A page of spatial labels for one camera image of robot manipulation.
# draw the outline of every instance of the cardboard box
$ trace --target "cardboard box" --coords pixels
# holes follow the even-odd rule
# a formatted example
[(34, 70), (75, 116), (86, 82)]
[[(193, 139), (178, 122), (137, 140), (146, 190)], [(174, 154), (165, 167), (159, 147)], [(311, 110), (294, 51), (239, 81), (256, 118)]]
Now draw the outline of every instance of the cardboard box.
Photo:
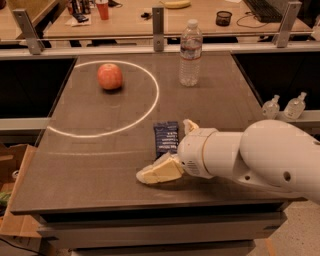
[[(29, 145), (5, 147), (0, 144), (0, 191), (12, 191), (5, 215), (0, 221), (0, 235), (40, 238), (37, 233), (39, 222), (32, 216), (15, 216), (10, 212), (11, 202), (14, 200), (20, 184), (28, 170), (28, 166), (36, 151)], [(19, 170), (15, 180), (12, 173)]]

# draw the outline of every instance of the bottle cap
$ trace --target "bottle cap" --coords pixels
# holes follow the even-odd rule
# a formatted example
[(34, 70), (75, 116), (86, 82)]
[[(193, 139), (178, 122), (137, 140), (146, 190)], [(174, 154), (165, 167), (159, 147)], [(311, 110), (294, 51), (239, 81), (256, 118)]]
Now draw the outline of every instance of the bottle cap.
[(275, 95), (273, 96), (273, 99), (274, 99), (276, 102), (278, 102), (279, 98), (280, 98), (280, 96), (277, 95), (277, 94), (275, 94)]
[(188, 27), (189, 28), (196, 28), (198, 26), (198, 20), (190, 19), (188, 20)]
[(307, 96), (307, 93), (306, 92), (301, 92), (299, 98), (304, 100), (304, 98)]

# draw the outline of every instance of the apple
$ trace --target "apple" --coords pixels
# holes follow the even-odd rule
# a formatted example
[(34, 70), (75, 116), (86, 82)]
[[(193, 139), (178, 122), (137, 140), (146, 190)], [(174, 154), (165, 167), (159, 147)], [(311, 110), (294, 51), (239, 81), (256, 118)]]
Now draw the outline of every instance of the apple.
[(112, 63), (102, 64), (97, 72), (99, 85), (105, 90), (114, 90), (122, 86), (122, 71)]

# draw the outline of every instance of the white bottle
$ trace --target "white bottle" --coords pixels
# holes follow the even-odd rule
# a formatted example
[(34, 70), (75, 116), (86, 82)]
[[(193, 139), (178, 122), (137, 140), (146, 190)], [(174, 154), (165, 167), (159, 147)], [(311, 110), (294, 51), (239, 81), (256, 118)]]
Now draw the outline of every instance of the white bottle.
[(188, 27), (180, 38), (180, 70), (179, 80), (184, 86), (194, 86), (198, 83), (200, 60), (202, 53), (202, 32), (198, 21), (191, 19)]
[(267, 118), (267, 119), (275, 119), (276, 116), (279, 113), (280, 106), (278, 104), (280, 96), (279, 95), (274, 95), (272, 100), (269, 100), (265, 102), (262, 106), (262, 114)]
[(290, 100), (284, 109), (284, 115), (290, 119), (298, 119), (306, 107), (306, 103), (304, 102), (306, 95), (305, 92), (301, 92), (298, 98)]

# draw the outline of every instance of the blue package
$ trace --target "blue package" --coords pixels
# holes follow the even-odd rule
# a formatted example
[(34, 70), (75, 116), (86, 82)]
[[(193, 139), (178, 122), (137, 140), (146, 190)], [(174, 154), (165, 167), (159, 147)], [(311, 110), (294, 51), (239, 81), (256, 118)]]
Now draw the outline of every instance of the blue package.
[(155, 123), (153, 125), (156, 139), (156, 157), (157, 159), (163, 154), (170, 152), (176, 154), (179, 145), (178, 139), (178, 122), (169, 121)]

